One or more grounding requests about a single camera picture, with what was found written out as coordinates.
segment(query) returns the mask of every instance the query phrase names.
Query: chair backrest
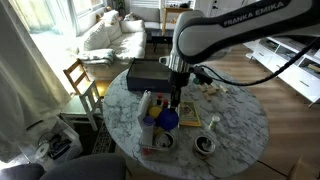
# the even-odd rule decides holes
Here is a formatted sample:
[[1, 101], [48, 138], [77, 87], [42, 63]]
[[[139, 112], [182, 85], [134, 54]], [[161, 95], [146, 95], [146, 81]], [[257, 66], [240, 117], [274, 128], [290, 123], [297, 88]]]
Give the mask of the chair backrest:
[[100, 111], [102, 113], [102, 108], [100, 106], [101, 98], [99, 96], [99, 92], [95, 81], [93, 81], [89, 85], [88, 89], [79, 97], [87, 114], [93, 114], [97, 107], [100, 108]]
[[[76, 78], [72, 77], [72, 73], [74, 72], [74, 70], [80, 70], [81, 73], [78, 73]], [[73, 89], [76, 91], [77, 95], [80, 95], [81, 92], [78, 88], [78, 85], [81, 83], [81, 81], [85, 78], [88, 82], [90, 81], [88, 78], [87, 73], [85, 72], [85, 70], [83, 69], [83, 66], [80, 62], [79, 59], [76, 60], [76, 62], [74, 62], [68, 69], [64, 69], [63, 70], [64, 74], [67, 76], [71, 86], [73, 87]]]

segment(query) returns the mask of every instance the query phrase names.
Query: black cable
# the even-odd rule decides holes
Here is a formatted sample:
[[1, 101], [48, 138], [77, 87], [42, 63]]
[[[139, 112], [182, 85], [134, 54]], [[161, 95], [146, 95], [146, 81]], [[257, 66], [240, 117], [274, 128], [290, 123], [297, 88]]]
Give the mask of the black cable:
[[253, 85], [264, 83], [264, 82], [269, 81], [270, 79], [278, 76], [280, 73], [282, 73], [284, 70], [286, 70], [289, 66], [291, 66], [293, 63], [295, 63], [297, 60], [299, 60], [313, 46], [315, 46], [316, 44], [319, 44], [319, 43], [320, 43], [320, 38], [315, 39], [314, 41], [312, 41], [312, 43], [310, 43], [308, 46], [303, 48], [298, 54], [296, 54], [293, 58], [291, 58], [290, 61], [288, 61], [286, 64], [284, 64], [279, 70], [277, 70], [273, 74], [270, 74], [269, 76], [267, 76], [263, 79], [260, 79], [260, 80], [254, 81], [254, 82], [249, 82], [249, 83], [238, 83], [238, 82], [228, 81], [226, 79], [223, 79], [221, 76], [219, 76], [219, 74], [217, 74], [215, 71], [213, 71], [209, 67], [207, 67], [205, 65], [199, 65], [199, 66], [208, 69], [209, 71], [214, 73], [220, 79], [220, 80], [218, 80], [216, 78], [212, 78], [213, 80], [221, 81], [226, 84], [230, 84], [230, 85], [234, 85], [234, 86], [253, 86]]
[[265, 165], [265, 166], [266, 166], [266, 167], [268, 167], [269, 169], [271, 169], [271, 170], [273, 170], [273, 171], [275, 171], [275, 172], [277, 172], [277, 173], [281, 174], [282, 176], [284, 176], [284, 177], [288, 177], [286, 174], [284, 174], [284, 173], [282, 173], [282, 172], [280, 172], [280, 171], [278, 171], [278, 170], [274, 169], [273, 167], [269, 166], [268, 164], [266, 164], [266, 163], [264, 163], [264, 162], [262, 162], [262, 161], [259, 161], [259, 160], [258, 160], [258, 162], [259, 162], [259, 163], [261, 163], [261, 164], [263, 164], [263, 165]]

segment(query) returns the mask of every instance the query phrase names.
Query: cardboard box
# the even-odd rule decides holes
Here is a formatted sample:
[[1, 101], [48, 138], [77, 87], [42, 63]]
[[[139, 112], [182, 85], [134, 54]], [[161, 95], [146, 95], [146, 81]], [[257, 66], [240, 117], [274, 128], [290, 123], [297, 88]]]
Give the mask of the cardboard box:
[[128, 74], [129, 91], [151, 91], [170, 93], [170, 69], [157, 59], [134, 59]]

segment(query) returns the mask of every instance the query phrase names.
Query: small bowl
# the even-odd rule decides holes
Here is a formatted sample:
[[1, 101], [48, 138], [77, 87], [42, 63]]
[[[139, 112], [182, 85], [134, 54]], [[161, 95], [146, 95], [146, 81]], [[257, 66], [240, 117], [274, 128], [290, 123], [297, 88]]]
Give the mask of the small bowl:
[[163, 132], [156, 136], [155, 144], [159, 148], [172, 148], [174, 145], [175, 139], [169, 132]]
[[199, 136], [194, 140], [193, 154], [202, 160], [207, 160], [213, 156], [216, 146], [213, 140], [207, 136]]

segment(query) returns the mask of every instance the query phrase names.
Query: round table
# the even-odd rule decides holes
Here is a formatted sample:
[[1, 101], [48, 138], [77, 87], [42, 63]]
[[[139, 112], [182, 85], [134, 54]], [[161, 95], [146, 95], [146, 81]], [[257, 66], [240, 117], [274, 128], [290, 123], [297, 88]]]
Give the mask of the round table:
[[[269, 136], [268, 122], [256, 97], [246, 88], [223, 84], [229, 91], [219, 90], [212, 96], [212, 101], [207, 102], [198, 85], [192, 82], [192, 74], [188, 86], [182, 89], [181, 100], [194, 101], [202, 127], [180, 126], [179, 146], [172, 161], [143, 159], [138, 144], [141, 128], [136, 117], [143, 93], [128, 91], [127, 72], [118, 75], [109, 86], [104, 98], [104, 121], [117, 145], [144, 167], [174, 178], [216, 179], [244, 171], [264, 152]], [[217, 72], [233, 80], [229, 75]], [[221, 119], [215, 131], [206, 128], [213, 115]], [[214, 155], [206, 161], [192, 152], [194, 139], [199, 135], [212, 138], [216, 145]]]

